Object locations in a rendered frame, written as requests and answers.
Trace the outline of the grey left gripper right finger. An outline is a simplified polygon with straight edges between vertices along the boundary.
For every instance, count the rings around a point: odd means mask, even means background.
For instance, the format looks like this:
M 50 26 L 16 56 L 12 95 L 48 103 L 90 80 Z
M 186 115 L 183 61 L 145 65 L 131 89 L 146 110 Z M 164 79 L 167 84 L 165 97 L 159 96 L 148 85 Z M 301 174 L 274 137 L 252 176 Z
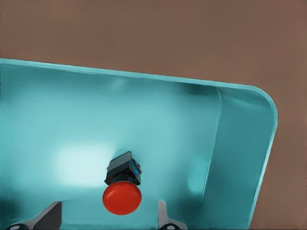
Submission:
M 188 230 L 185 223 L 168 217 L 166 203 L 158 201 L 158 230 Z

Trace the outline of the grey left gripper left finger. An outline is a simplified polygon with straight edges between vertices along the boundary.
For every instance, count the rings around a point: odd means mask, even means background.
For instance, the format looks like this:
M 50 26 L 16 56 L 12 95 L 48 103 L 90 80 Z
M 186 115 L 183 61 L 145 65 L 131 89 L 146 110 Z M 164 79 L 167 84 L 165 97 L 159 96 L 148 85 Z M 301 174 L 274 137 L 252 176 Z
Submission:
M 54 201 L 32 219 L 8 226 L 5 230 L 59 230 L 62 225 L 62 202 Z

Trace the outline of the red push button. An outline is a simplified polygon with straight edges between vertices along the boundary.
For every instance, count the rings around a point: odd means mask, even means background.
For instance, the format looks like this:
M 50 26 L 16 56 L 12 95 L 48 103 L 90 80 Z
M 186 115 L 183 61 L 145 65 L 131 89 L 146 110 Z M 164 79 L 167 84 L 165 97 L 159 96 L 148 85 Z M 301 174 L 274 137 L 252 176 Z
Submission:
M 107 167 L 102 195 L 106 210 L 114 215 L 128 215 L 137 210 L 142 201 L 142 170 L 130 151 L 112 159 Z

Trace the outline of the blue storage box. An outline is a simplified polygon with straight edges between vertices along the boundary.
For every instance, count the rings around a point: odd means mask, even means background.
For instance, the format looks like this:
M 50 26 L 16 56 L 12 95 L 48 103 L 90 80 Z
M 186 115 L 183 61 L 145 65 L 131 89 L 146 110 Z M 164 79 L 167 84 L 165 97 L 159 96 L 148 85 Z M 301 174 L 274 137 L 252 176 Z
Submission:
M 248 229 L 278 125 L 241 84 L 0 58 L 0 229 L 62 202 L 65 230 L 154 230 L 157 203 L 191 230 Z M 142 202 L 103 205 L 130 151 Z

